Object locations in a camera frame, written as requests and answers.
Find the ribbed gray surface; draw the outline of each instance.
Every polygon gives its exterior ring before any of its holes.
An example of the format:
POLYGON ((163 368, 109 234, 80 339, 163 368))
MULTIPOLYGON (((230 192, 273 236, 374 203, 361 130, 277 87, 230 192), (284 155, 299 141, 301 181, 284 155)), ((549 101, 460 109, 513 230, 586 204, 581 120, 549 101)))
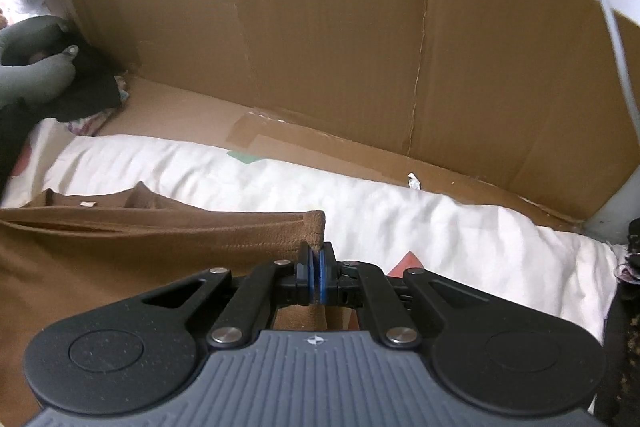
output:
POLYGON ((490 416, 447 394, 415 353, 367 331, 263 331, 210 357, 184 393, 146 413, 87 419, 46 410, 30 427, 589 427, 584 411, 555 419, 490 416))

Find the brown cardboard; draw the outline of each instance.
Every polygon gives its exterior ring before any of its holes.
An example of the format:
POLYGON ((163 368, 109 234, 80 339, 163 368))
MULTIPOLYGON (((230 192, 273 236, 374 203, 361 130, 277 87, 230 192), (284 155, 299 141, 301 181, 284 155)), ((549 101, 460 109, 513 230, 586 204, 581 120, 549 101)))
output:
MULTIPOLYGON (((569 216, 596 212, 640 157, 593 0, 428 6, 411 156, 569 216)), ((628 43, 640 38, 618 19, 628 43)))
MULTIPOLYGON (((74 5, 90 41, 149 80, 467 174, 575 219, 640 162, 594 0, 74 5)), ((637 49, 640 28, 618 19, 637 49)), ((629 65, 639 82, 640 58, 629 65)))
POLYGON ((407 156, 340 139, 313 129, 264 118, 256 110, 188 90, 127 77, 127 108, 101 136, 135 134, 246 152, 365 180, 406 187, 413 172, 422 190, 469 204, 496 204, 534 223, 561 231, 577 227, 489 184, 407 156))

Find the gray plush toy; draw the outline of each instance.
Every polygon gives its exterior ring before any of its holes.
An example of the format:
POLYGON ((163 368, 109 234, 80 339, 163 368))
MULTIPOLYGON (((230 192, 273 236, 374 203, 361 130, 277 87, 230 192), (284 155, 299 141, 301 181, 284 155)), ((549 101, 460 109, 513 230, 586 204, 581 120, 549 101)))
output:
POLYGON ((27 103, 50 102, 73 82, 77 46, 34 62, 68 31, 66 21, 53 15, 26 19, 0 30, 0 107, 19 98, 27 103))

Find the white bedsheet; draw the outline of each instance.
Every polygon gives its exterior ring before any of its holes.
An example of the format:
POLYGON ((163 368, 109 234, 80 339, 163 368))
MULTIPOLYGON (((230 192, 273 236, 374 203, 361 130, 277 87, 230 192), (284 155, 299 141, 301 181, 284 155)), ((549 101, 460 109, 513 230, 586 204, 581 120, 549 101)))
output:
POLYGON ((375 263, 388 272, 413 251, 429 270, 565 318, 602 341, 622 247, 537 227, 498 206, 463 205, 447 196, 275 160, 245 164, 214 147, 65 133, 50 122, 43 125, 34 153, 47 154, 12 181, 2 206, 21 206, 44 188, 90 196, 142 181, 154 192, 207 210, 320 209, 338 260, 375 263))

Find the brown cloth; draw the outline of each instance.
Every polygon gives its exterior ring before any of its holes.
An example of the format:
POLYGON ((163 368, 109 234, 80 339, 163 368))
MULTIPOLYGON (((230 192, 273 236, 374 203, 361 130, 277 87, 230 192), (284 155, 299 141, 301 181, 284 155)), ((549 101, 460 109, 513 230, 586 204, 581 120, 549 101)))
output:
MULTIPOLYGON (((142 184, 109 196, 47 191, 0 210, 0 421, 18 427, 38 412, 22 354, 42 328, 210 267, 245 275, 295 260, 300 241, 318 251, 323 234, 322 212, 207 212, 142 184)), ((321 307, 290 307, 275 327, 324 330, 326 320, 321 307)))

